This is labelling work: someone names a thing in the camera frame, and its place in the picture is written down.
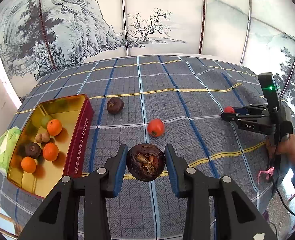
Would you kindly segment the person right hand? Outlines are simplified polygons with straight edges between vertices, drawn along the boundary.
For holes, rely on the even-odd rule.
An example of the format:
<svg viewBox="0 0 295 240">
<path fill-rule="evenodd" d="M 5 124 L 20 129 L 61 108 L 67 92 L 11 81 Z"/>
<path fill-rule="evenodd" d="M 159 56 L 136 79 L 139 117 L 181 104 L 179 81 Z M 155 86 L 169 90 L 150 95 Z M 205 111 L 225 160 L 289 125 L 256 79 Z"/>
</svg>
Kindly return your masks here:
<svg viewBox="0 0 295 240">
<path fill-rule="evenodd" d="M 288 140 L 280 142 L 278 146 L 272 146 L 268 137 L 266 138 L 266 148 L 269 156 L 285 154 L 291 164 L 295 165 L 295 135 L 290 134 Z"/>
</svg>

